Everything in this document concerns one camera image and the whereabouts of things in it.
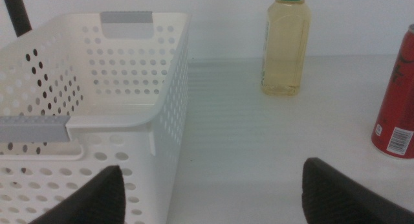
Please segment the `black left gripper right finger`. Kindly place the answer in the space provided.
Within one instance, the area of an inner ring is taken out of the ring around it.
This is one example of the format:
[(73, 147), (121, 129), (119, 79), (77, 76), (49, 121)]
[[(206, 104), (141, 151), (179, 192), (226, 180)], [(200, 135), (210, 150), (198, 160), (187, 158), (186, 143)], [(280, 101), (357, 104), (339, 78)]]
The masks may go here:
[(317, 157), (303, 165), (301, 205), (307, 223), (413, 223), (409, 211)]

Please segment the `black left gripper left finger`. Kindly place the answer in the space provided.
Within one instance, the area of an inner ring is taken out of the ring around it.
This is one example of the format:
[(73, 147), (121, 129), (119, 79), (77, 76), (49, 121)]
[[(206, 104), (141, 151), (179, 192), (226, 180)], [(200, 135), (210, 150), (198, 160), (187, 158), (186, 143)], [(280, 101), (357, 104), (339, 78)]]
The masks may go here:
[(125, 186), (119, 166), (108, 166), (31, 224), (123, 224)]

